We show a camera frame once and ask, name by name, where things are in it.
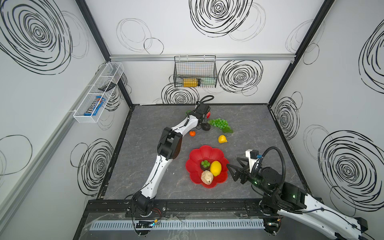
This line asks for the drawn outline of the yellow lemon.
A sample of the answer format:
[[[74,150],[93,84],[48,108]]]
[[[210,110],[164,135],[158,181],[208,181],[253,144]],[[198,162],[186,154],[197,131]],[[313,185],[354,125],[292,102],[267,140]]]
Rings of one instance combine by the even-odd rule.
[[[217,177],[221,174],[222,171],[222,165],[219,161],[214,161],[210,165],[210,172],[213,174],[214,177]]]

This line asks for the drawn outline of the beige garlic bulb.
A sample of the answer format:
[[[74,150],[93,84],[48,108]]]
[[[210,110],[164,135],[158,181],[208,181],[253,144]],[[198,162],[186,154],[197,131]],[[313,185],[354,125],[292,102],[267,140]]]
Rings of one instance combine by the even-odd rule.
[[[211,171],[203,171],[201,174],[201,180],[204,184],[210,185],[214,180],[214,175]]]

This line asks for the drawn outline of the red flower-shaped fruit bowl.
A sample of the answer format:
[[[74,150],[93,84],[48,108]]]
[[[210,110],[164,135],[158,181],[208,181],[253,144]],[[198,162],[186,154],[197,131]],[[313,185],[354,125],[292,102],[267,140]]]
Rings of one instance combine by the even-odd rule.
[[[206,185],[201,180],[202,169],[200,167],[201,161],[208,160],[210,163],[219,161],[222,165],[221,174],[214,177],[213,182],[210,185]],[[222,184],[228,179],[227,164],[229,161],[225,158],[224,153],[217,148],[212,148],[208,145],[204,145],[199,149],[192,150],[189,159],[186,163],[186,169],[190,174],[190,179],[197,185],[202,185],[207,189],[214,188],[217,184]]]

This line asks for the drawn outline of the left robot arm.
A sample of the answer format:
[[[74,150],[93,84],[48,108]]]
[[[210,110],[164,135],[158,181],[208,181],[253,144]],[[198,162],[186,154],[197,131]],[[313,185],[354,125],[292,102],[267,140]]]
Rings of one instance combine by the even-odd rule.
[[[213,99],[213,95],[203,97],[196,102],[196,107],[187,113],[178,125],[163,129],[157,145],[157,156],[153,169],[144,186],[132,197],[132,203],[141,215],[148,216],[151,214],[160,182],[168,166],[179,155],[183,137],[193,128],[205,123],[210,112],[210,106],[206,102]]]

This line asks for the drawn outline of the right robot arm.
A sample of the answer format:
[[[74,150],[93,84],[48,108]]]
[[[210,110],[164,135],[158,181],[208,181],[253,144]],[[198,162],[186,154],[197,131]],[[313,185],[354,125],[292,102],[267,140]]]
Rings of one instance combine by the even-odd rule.
[[[263,167],[271,150],[278,153],[282,172]],[[343,215],[324,205],[305,190],[286,182],[286,162],[277,147],[267,148],[263,154],[247,150],[245,158],[237,159],[239,165],[227,164],[234,181],[251,183],[252,189],[262,195],[259,203],[264,215],[279,215],[293,219],[322,233],[331,240],[364,240],[368,222],[364,218]]]

